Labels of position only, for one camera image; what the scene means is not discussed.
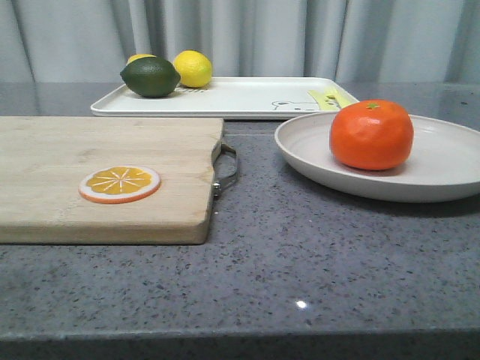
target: lemon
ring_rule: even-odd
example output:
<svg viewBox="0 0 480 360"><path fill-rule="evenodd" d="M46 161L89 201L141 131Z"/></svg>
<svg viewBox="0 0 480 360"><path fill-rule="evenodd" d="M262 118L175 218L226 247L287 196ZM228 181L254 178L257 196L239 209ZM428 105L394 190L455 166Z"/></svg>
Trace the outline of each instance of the lemon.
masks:
<svg viewBox="0 0 480 360"><path fill-rule="evenodd" d="M152 54L135 54L132 55L130 58L127 60L127 65L130 64L133 60L141 59L141 58L154 58L155 55Z"/></svg>
<svg viewBox="0 0 480 360"><path fill-rule="evenodd" d="M202 88L212 80L212 63L201 52L182 51L173 60L173 66L180 74L180 83L189 88Z"/></svg>
<svg viewBox="0 0 480 360"><path fill-rule="evenodd" d="M144 98L163 98L173 92L180 81L173 64L158 56L132 61L120 76L132 92Z"/></svg>

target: metal handle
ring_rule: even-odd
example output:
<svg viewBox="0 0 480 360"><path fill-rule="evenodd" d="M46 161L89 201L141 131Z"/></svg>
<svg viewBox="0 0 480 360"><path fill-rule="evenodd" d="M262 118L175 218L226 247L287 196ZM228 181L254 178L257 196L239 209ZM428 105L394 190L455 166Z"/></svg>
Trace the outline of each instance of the metal handle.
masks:
<svg viewBox="0 0 480 360"><path fill-rule="evenodd" d="M221 192L223 190L236 183L239 173L239 158L237 156L237 151L233 147L227 145L225 142L222 142L220 144L220 154L218 155L217 159L221 155L228 155L233 158L235 160L235 169L229 175L215 179L212 185L213 197L215 199L217 199L221 195Z"/></svg>

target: gray countertop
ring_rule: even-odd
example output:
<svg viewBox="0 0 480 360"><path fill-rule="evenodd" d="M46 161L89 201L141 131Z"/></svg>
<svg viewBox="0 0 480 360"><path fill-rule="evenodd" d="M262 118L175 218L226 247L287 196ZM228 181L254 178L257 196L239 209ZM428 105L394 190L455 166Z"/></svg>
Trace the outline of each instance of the gray countertop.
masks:
<svg viewBox="0 0 480 360"><path fill-rule="evenodd" d="M480 86L341 85L480 130ZM91 116L116 86L2 83L0 115ZM226 123L241 172L203 245L0 245L0 359L480 359L480 196L328 189L279 124Z"/></svg>

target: wooden cutting board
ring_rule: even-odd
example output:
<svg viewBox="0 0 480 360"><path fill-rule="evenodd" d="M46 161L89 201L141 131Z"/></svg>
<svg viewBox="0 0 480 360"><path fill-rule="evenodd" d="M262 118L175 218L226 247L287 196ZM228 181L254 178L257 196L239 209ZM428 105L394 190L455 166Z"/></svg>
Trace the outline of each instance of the wooden cutting board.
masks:
<svg viewBox="0 0 480 360"><path fill-rule="evenodd" d="M202 244L221 118L0 117L0 242ZM131 164L160 189L134 202L83 199L88 174Z"/></svg>

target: orange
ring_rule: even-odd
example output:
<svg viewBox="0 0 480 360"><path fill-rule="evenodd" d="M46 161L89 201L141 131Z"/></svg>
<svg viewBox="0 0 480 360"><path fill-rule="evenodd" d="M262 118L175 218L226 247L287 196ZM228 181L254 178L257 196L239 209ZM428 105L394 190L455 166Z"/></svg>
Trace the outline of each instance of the orange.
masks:
<svg viewBox="0 0 480 360"><path fill-rule="evenodd" d="M160 176L152 169L121 165L86 176L80 183L79 192L94 203L129 203L153 194L160 183Z"/></svg>
<svg viewBox="0 0 480 360"><path fill-rule="evenodd" d="M341 109L330 129L330 149L350 167L387 170L402 164L413 144L408 112L389 100L364 100Z"/></svg>

